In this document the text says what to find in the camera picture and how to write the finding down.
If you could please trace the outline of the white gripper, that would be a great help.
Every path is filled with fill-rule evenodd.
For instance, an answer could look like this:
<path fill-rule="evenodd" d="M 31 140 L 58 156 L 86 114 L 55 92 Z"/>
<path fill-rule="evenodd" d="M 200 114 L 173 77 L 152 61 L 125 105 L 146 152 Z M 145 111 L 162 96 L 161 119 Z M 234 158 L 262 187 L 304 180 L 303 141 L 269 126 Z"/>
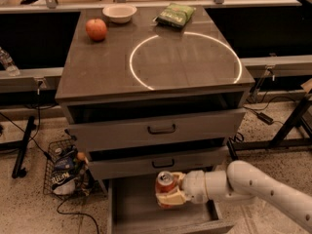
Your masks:
<path fill-rule="evenodd" d="M 182 191 L 184 193 L 178 187 L 169 192 L 157 193 L 157 202 L 161 207 L 180 206 L 186 200 L 193 204 L 205 204 L 208 202 L 205 173 L 203 171 L 192 171 L 187 175 L 182 172 L 173 172 L 173 176 L 175 184 L 182 183 Z"/>

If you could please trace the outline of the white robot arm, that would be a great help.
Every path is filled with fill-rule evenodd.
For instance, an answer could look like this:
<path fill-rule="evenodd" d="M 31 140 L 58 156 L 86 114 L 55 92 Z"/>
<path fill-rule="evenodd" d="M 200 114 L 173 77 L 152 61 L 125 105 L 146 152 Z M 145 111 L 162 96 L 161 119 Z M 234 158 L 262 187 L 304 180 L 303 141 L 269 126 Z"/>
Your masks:
<path fill-rule="evenodd" d="M 225 171 L 162 171 L 155 178 L 155 196 L 165 208 L 209 200 L 239 203 L 258 197 L 312 233 L 312 197 L 242 160 L 231 162 Z"/>

